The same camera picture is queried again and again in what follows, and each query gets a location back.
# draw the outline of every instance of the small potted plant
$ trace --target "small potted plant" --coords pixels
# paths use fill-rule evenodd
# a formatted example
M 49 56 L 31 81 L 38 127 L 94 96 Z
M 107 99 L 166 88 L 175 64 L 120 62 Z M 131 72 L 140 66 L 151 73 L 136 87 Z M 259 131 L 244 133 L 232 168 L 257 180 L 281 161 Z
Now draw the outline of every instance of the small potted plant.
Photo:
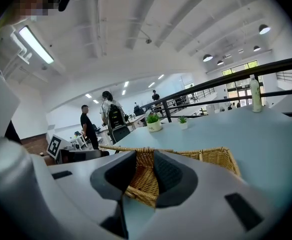
M 147 120 L 147 127 L 148 130 L 152 132 L 158 132 L 162 129 L 162 124 L 160 121 L 160 117 L 158 114 L 150 114 L 146 120 Z
M 180 128 L 182 130 L 185 130 L 188 128 L 188 124 L 187 124 L 187 118 L 185 116 L 180 116 L 178 118 L 178 122 L 179 122 L 179 125 L 180 125 Z

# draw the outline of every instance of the large window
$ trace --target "large window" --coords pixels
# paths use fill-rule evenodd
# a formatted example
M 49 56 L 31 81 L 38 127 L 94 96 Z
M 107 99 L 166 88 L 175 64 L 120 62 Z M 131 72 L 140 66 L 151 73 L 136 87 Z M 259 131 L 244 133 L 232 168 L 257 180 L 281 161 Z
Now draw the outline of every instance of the large window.
M 238 71 L 242 71 L 242 70 L 249 70 L 251 68 L 257 67 L 258 66 L 258 62 L 257 60 L 233 67 L 233 68 L 229 68 L 226 69 L 224 71 L 222 71 L 222 75 L 223 76 L 227 76 L 230 75 L 232 73 L 238 72 Z M 248 96 L 251 95 L 251 89 L 250 89 L 250 79 L 243 79 L 243 80 L 239 80 L 236 82 L 230 82 L 226 84 L 226 88 L 227 88 L 227 92 L 228 92 L 228 97 L 229 98 L 235 98 L 235 97 L 242 97 L 242 96 Z M 264 83 L 263 83 L 263 78 L 259 75 L 258 76 L 258 82 L 259 82 L 259 88 L 260 88 L 260 93 L 263 94 L 264 93 Z M 235 101 L 235 106 L 237 106 L 237 103 L 240 102 L 240 106 L 246 106 L 249 104 L 252 104 L 252 100 L 251 99 L 242 99 L 242 100 L 237 100 Z M 265 98 L 261 98 L 261 104 L 264 106 L 265 105 Z

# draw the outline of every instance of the black shirt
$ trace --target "black shirt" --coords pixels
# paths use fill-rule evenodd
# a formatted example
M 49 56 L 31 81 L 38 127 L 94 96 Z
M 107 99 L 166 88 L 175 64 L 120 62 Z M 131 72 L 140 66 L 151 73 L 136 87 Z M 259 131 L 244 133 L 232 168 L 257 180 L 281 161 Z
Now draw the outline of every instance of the black shirt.
M 93 124 L 91 120 L 88 118 L 87 114 L 82 113 L 80 116 L 80 124 L 84 129 L 84 124 L 86 124 L 86 134 L 89 135 L 94 132 Z
M 154 94 L 153 96 L 151 96 L 152 97 L 152 99 L 154 100 L 154 101 L 158 101 L 159 99 L 160 99 L 160 96 L 156 93 L 156 94 Z

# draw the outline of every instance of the chair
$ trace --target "chair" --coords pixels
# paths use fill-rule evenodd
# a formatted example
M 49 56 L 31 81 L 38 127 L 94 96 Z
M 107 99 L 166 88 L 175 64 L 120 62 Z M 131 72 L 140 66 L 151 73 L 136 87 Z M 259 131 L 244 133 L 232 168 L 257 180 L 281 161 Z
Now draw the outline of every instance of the chair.
M 100 133 L 100 130 L 101 128 L 97 128 L 95 124 L 92 125 L 92 128 L 94 129 L 95 133 L 99 134 Z

